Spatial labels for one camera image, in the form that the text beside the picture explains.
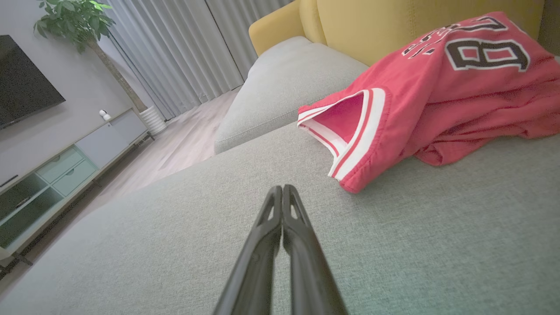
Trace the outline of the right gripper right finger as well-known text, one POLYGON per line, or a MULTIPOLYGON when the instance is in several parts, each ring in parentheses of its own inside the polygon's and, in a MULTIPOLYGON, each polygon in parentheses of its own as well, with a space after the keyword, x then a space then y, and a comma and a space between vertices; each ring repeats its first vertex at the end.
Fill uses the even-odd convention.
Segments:
POLYGON ((290 256, 291 313, 347 315, 348 311, 298 190, 282 193, 284 249, 290 256))

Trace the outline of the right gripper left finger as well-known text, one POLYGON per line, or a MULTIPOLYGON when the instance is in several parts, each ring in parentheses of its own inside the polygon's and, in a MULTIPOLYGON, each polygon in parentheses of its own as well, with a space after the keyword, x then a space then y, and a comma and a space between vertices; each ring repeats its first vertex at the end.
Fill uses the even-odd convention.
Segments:
POLYGON ((277 185, 265 197, 214 315, 270 315, 282 217, 282 188, 277 185))

